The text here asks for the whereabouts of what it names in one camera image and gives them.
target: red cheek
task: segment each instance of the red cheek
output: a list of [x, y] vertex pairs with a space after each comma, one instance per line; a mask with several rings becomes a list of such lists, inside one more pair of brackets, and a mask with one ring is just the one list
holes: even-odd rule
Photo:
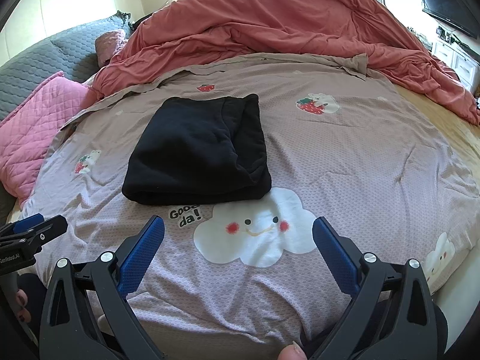
[[280, 231], [282, 233], [286, 232], [290, 228], [290, 225], [287, 221], [281, 221], [280, 222]]
[[226, 232], [229, 234], [235, 234], [239, 230], [240, 226], [236, 222], [232, 222], [225, 227]]

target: metal pivot bolt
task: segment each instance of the metal pivot bolt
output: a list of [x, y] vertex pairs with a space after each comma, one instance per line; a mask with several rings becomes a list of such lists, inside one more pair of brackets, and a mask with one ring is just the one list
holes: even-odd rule
[[415, 268], [415, 269], [420, 267], [420, 263], [416, 259], [411, 259], [409, 261], [409, 264], [412, 268]]
[[104, 254], [100, 256], [100, 260], [102, 260], [104, 263], [108, 263], [113, 259], [113, 253], [106, 251]]
[[375, 256], [373, 253], [365, 253], [363, 255], [363, 259], [368, 263], [374, 263], [377, 261], [377, 256]]
[[57, 267], [58, 268], [63, 268], [64, 266], [66, 266], [68, 263], [67, 259], [60, 259], [57, 261]]

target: white cabinet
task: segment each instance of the white cabinet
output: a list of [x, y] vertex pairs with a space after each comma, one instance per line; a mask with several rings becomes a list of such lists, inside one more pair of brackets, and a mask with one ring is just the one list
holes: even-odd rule
[[480, 64], [477, 61], [456, 43], [448, 44], [441, 39], [433, 42], [431, 52], [458, 74], [460, 82], [469, 92], [475, 92], [480, 84]]

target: folded black garment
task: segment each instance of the folded black garment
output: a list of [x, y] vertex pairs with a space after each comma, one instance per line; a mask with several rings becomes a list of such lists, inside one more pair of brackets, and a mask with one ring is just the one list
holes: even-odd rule
[[122, 193], [147, 205], [261, 199], [272, 188], [258, 96], [165, 100], [128, 162]]

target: strawberry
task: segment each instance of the strawberry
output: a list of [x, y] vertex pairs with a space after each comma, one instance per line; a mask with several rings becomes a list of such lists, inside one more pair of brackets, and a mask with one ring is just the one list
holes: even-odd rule
[[210, 91], [213, 91], [213, 89], [215, 89], [215, 85], [213, 85], [213, 84], [203, 84], [203, 85], [198, 86], [197, 89], [200, 92], [210, 92]]
[[323, 110], [325, 107], [323, 105], [320, 105], [319, 107], [315, 106], [315, 101], [312, 99], [301, 99], [297, 101], [297, 107], [298, 109], [301, 109], [302, 111], [309, 112], [311, 114], [315, 115], [321, 115], [323, 114]]

